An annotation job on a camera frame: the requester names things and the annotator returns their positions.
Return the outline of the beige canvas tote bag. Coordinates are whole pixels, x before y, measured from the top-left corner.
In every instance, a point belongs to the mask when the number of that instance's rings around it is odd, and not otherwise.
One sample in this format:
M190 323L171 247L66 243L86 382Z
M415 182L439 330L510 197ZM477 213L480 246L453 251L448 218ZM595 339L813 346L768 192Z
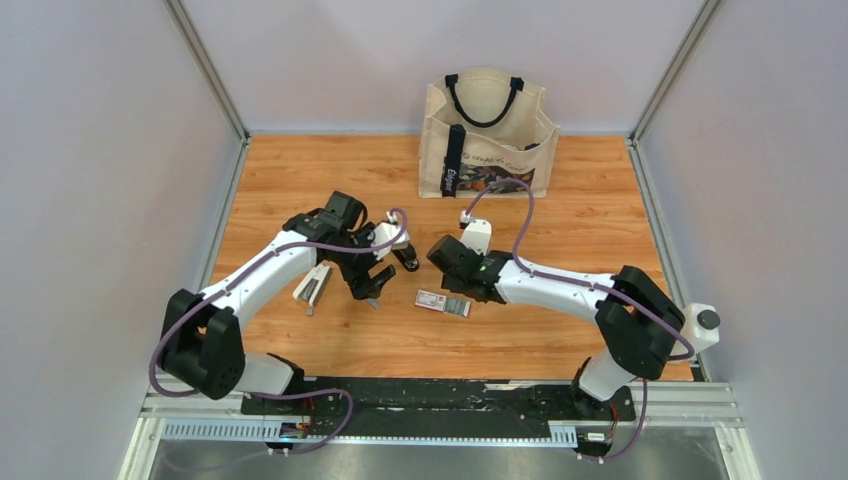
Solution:
M470 198L518 196L526 184L544 197L560 126L544 112L547 89L495 68L447 74L427 86L419 143L418 194Z

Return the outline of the white stapler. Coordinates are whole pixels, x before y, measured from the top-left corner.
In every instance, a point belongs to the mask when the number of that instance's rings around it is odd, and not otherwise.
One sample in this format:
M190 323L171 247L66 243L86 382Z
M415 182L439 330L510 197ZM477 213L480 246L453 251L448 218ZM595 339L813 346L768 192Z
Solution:
M297 302L306 305L306 314L313 316L318 301L331 276L332 267L327 264L319 264L304 276L294 289L292 296Z

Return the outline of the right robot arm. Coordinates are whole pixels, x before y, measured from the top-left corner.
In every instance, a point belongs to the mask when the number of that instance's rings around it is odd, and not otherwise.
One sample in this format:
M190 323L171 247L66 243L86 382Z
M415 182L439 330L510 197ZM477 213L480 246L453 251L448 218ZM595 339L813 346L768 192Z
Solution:
M474 251L451 235L428 252L444 289L478 302L530 305L595 326L604 348L576 374L572 409L586 419L605 411L611 397L635 378L658 379L670 360L695 350L683 335L682 311L640 269L614 275L582 274L526 263L513 253Z

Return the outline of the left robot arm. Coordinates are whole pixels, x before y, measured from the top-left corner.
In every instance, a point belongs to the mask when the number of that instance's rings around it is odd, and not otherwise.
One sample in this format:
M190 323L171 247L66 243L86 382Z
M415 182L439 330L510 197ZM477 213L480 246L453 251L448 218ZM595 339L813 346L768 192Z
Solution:
M408 216L394 207L386 220L366 220L365 206L335 191L327 204L290 218L274 239L225 279L193 293L180 289L169 299L159 343L148 367L150 386L177 398L157 378L164 371L183 384L183 396L218 400L232 392L267 399L279 413L294 414L306 389L302 371L273 354L245 351L242 334L254 316L284 287L323 262L338 267L353 299L377 300L395 275L389 265L372 270L390 253L410 247Z

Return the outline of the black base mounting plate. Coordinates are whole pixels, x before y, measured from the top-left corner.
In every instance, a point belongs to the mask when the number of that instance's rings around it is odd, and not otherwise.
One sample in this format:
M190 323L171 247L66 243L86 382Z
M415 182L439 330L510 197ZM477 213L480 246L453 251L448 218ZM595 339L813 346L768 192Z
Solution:
M637 419L627 387L611 402L580 410L567 383L507 380L316 377L303 382L317 397L243 400L245 415L310 420L310 433L383 438L541 439L552 421L589 421L608 427Z

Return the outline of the white plastic bottle black cap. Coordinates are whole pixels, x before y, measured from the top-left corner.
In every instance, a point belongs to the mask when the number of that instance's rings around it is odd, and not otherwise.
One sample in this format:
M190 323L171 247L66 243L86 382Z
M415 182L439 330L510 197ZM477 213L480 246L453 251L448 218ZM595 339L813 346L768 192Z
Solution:
M674 363L689 360L719 342L721 319L713 306L692 302L674 314L674 321L680 324L679 333L694 349L689 355L687 348L677 340L670 354Z

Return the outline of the aluminium frame rail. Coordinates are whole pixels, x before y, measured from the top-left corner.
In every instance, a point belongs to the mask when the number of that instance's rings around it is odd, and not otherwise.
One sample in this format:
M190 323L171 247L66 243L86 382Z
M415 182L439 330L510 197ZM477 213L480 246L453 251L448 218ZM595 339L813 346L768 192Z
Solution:
M553 448L599 462L632 459L648 434L678 434L657 449L673 460L694 446L731 479L760 471L731 387L633 382L597 406L576 407L566 381L309 377L304 400L230 393L168 398L149 392L119 475L148 479L166 440L335 445Z

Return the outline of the red white staple box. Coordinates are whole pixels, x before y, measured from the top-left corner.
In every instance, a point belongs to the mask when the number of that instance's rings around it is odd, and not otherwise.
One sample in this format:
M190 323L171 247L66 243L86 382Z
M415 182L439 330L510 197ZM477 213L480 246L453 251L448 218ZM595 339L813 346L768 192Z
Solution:
M469 316L471 309L471 303L468 300L426 290L419 290L417 292L414 305L419 308L464 318Z

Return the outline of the black stapler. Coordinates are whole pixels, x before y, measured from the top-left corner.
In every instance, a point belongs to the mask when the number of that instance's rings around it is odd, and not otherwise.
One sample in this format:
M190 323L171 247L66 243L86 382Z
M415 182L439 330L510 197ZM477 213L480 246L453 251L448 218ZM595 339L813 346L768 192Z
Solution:
M407 272L415 272L420 268L417 252L410 242L394 244L391 252Z

